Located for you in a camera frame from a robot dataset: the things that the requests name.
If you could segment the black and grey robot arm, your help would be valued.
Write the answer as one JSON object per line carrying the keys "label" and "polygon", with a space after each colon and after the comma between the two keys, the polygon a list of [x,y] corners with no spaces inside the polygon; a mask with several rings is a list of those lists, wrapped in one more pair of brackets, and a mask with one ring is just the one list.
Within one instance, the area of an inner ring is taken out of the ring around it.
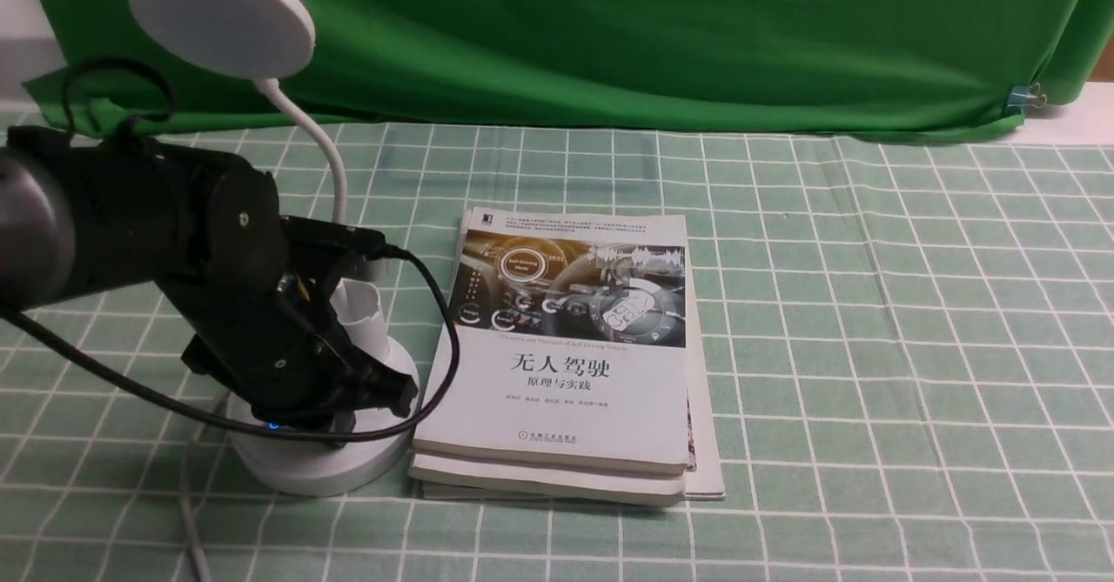
{"label": "black and grey robot arm", "polygon": [[[409,253],[375,230],[287,216],[274,176],[229,151],[7,133],[4,321],[107,384],[219,429],[341,447],[422,419],[414,376],[359,348],[333,305],[342,279],[379,258]],[[183,363],[247,402],[253,423],[153,391],[27,316],[147,282],[190,324]]]}

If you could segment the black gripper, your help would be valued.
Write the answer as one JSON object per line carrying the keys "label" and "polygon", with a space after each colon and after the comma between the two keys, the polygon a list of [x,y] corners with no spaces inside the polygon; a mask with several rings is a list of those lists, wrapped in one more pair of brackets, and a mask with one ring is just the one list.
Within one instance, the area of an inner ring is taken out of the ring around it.
{"label": "black gripper", "polygon": [[358,258],[292,258],[274,176],[238,155],[156,140],[148,153],[185,198],[185,260],[158,287],[194,329],[192,371],[246,400],[267,431],[315,445],[346,445],[354,411],[413,415],[413,357],[355,348],[332,309]]}

